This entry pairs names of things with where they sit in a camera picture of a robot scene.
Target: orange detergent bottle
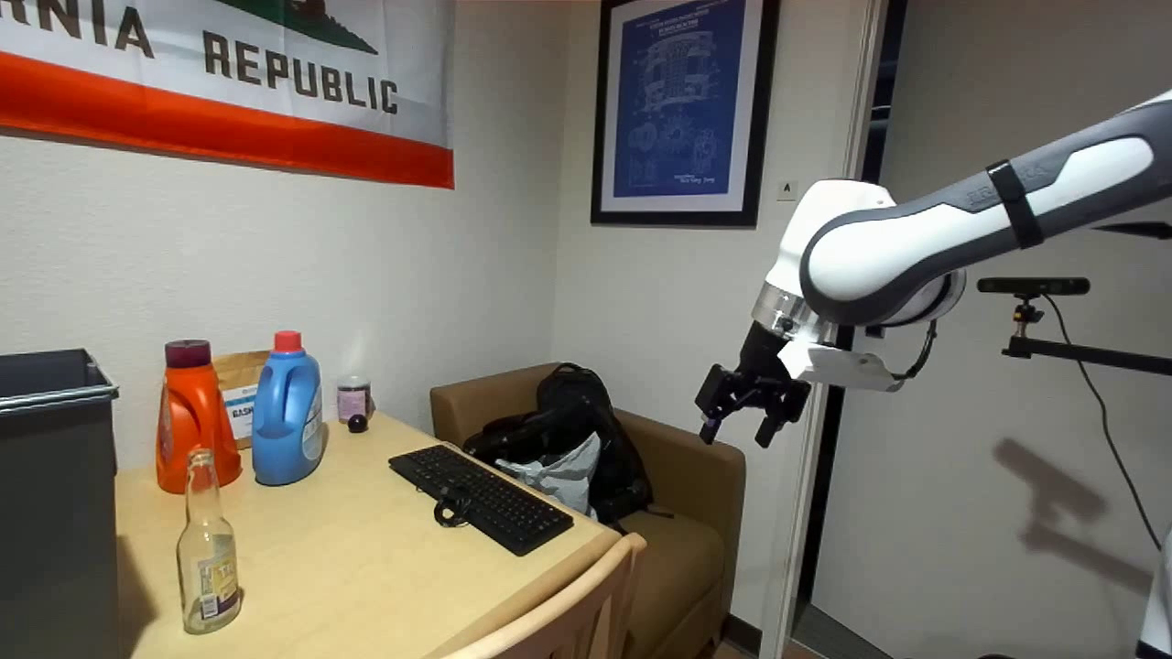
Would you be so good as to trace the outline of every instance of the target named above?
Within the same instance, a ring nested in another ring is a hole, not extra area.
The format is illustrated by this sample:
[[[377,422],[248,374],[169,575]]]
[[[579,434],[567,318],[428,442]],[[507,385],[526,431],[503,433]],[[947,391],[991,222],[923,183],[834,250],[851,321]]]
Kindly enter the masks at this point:
[[[212,451],[218,480],[226,485],[240,476],[240,454],[212,368],[211,344],[198,339],[171,341],[164,352],[166,375],[155,442],[158,487],[183,494],[188,454],[197,448]]]

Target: black backpack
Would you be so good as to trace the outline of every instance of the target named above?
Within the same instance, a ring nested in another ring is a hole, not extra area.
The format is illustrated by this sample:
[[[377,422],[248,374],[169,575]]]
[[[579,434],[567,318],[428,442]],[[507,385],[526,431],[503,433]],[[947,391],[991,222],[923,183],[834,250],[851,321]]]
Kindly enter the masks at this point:
[[[602,443],[590,483],[590,504],[599,522],[619,519],[650,505],[652,484],[643,461],[614,416],[602,380],[577,364],[560,364],[537,386],[537,412],[488,423],[464,443],[464,450],[495,463],[527,462],[564,454],[598,433]]]

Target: red bottle cap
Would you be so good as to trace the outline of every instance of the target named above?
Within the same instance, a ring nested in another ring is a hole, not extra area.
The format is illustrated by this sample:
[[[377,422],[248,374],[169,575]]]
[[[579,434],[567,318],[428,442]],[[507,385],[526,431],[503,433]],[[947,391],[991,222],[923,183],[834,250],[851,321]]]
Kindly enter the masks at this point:
[[[204,339],[171,341],[163,348],[168,368],[196,368],[212,362],[212,345]]]
[[[284,332],[278,332],[277,335],[273,337],[274,353],[299,353],[301,349],[300,332],[291,332],[286,330]]]

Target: glass bottle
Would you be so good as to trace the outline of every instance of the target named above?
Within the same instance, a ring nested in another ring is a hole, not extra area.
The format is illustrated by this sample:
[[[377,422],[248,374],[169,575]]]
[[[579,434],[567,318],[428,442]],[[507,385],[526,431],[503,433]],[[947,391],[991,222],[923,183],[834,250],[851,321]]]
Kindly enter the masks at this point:
[[[220,512],[210,449],[196,449],[188,456],[186,497],[188,525],[175,548],[183,629],[205,634],[227,625],[240,612],[236,536]]]

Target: black keyboard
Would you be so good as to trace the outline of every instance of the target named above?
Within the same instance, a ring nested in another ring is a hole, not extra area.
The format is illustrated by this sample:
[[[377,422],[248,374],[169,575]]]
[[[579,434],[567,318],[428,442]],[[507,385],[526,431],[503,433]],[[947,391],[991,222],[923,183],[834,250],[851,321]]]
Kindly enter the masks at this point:
[[[464,518],[517,556],[574,525],[573,517],[443,444],[391,457],[388,463],[435,500],[445,487],[466,496]]]

